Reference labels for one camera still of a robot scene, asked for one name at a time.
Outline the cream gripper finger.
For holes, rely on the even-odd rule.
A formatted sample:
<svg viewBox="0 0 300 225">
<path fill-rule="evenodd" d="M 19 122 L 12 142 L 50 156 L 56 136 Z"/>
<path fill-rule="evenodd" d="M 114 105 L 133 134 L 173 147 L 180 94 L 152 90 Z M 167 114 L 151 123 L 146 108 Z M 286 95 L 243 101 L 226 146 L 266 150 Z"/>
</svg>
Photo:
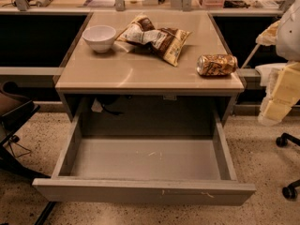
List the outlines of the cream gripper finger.
<svg viewBox="0 0 300 225">
<path fill-rule="evenodd" d="M 256 38 L 256 43 L 263 46 L 271 46 L 277 43 L 277 31 L 279 21 L 273 22 Z"/>
<path fill-rule="evenodd" d="M 289 62 L 283 68 L 272 68 L 258 121 L 264 126 L 280 123 L 299 100 L 300 63 Z"/>
</svg>

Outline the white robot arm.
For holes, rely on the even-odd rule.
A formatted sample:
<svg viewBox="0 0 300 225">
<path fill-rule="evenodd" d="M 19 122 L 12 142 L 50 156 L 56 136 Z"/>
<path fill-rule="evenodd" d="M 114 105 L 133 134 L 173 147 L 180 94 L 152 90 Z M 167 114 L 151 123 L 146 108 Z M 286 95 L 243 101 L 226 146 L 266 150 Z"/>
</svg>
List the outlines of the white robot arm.
<svg viewBox="0 0 300 225">
<path fill-rule="evenodd" d="M 300 0 L 259 34 L 256 43 L 275 45 L 277 55 L 287 60 L 283 68 L 271 69 L 258 116 L 262 125 L 273 126 L 300 100 Z"/>
</svg>

